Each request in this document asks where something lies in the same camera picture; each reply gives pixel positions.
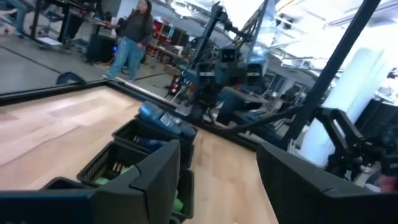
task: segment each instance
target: window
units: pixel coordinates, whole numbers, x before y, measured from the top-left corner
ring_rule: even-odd
[[[264,75],[266,91],[280,93],[286,82],[286,78],[276,72],[268,70]]]

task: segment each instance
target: ceiling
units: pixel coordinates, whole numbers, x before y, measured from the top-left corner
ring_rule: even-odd
[[[283,52],[288,53],[289,57],[304,58],[311,62],[310,67],[321,70],[361,3],[362,0],[280,1],[276,5],[277,15],[283,14],[282,22],[287,22],[292,27],[289,30],[278,29],[279,33],[276,34],[274,44],[277,46],[291,42],[282,47]],[[369,21],[368,28],[396,24],[397,9],[397,0],[381,1],[378,12],[376,11]]]
[[[203,11],[200,11],[194,17],[199,18],[201,15],[203,18],[200,19],[203,21],[210,15],[211,6],[218,2],[215,0],[168,1],[184,1],[198,6]],[[242,3],[238,3],[236,0],[219,0],[219,2],[225,7],[234,26],[242,28],[263,0],[245,0],[244,10],[242,10]],[[282,23],[276,29],[269,29],[269,32],[274,33],[272,34],[274,40],[271,44],[269,41],[264,44],[282,61],[283,65],[315,71],[314,74],[318,75],[326,65],[363,0],[274,0],[274,2],[275,17],[280,19]],[[369,21],[367,29],[396,25],[398,23],[397,9],[398,0],[382,0]],[[290,28],[286,29],[284,24],[290,25]],[[358,46],[359,44],[356,44],[353,47],[352,53],[349,54],[341,69],[344,69]]]

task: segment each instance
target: ceiling light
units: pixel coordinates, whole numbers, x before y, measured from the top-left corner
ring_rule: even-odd
[[[380,4],[377,7],[377,9],[374,11],[373,16],[379,16],[381,14],[384,14],[387,11],[391,11],[391,10],[394,10],[394,9],[397,9],[397,8],[398,8],[398,2],[397,1],[388,1],[388,2]],[[351,20],[354,19],[355,14],[356,14],[356,10],[352,10],[349,13],[343,14],[340,18],[327,21],[323,25],[323,28],[342,26],[344,24],[347,24]]]

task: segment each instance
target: jeans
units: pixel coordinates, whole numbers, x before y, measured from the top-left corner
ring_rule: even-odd
[[[15,28],[18,32],[24,32],[24,21],[28,7],[21,0],[5,0],[6,3],[18,9]]]
[[[121,71],[127,58],[129,59],[129,79],[133,80],[136,77],[139,63],[144,56],[144,49],[137,47],[137,42],[123,37],[119,44],[119,49],[116,52],[114,63],[108,70],[106,75],[109,78],[115,78],[118,72]]]

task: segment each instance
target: white column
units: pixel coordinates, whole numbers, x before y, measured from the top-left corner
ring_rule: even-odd
[[[354,123],[392,68],[387,61],[384,49],[360,48],[322,106],[345,111]],[[315,119],[305,134],[299,153],[310,162],[324,167],[328,156],[334,151],[325,128]]]

